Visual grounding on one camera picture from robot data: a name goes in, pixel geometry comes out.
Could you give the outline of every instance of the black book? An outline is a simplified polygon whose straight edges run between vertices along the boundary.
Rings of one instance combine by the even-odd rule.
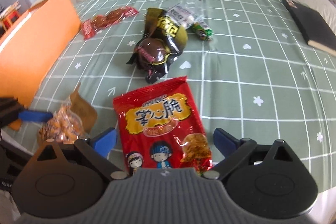
[[[282,0],[308,45],[336,56],[336,36],[319,12],[291,0]]]

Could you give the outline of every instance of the clear plastic wrapper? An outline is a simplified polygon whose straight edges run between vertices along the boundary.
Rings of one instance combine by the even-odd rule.
[[[184,29],[204,19],[204,8],[200,0],[182,0],[170,8],[167,14]]]
[[[61,108],[39,131],[41,142],[55,140],[59,143],[71,144],[85,136],[82,121],[78,115],[70,110],[70,103],[65,102]]]
[[[60,109],[54,114],[38,133],[38,144],[46,140],[71,144],[78,138],[88,137],[97,120],[97,112],[78,93],[80,84],[70,94]]]

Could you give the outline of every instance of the gray gripper base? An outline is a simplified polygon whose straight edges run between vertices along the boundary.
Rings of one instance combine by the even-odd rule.
[[[111,182],[101,199],[78,215],[51,220],[23,214],[16,221],[16,224],[58,223],[314,224],[308,215],[290,220],[252,215],[230,199],[220,181],[201,178],[192,168],[140,168],[133,177]]]

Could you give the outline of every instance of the screw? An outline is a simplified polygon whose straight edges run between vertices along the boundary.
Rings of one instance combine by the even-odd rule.
[[[209,171],[203,173],[203,177],[205,177],[206,179],[216,180],[216,179],[219,178],[219,173],[217,171],[214,171],[214,170],[209,170]]]
[[[116,180],[122,180],[127,178],[127,173],[124,171],[115,171],[111,173],[111,178]]]

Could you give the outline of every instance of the chip bag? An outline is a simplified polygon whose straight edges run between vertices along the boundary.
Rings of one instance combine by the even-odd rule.
[[[211,168],[211,151],[185,76],[116,97],[113,107],[131,175],[141,167],[194,167],[199,174]]]
[[[168,73],[170,65],[182,54],[188,35],[167,11],[158,8],[147,10],[143,33],[127,63],[136,63],[138,69],[145,70],[146,81],[153,84]]]

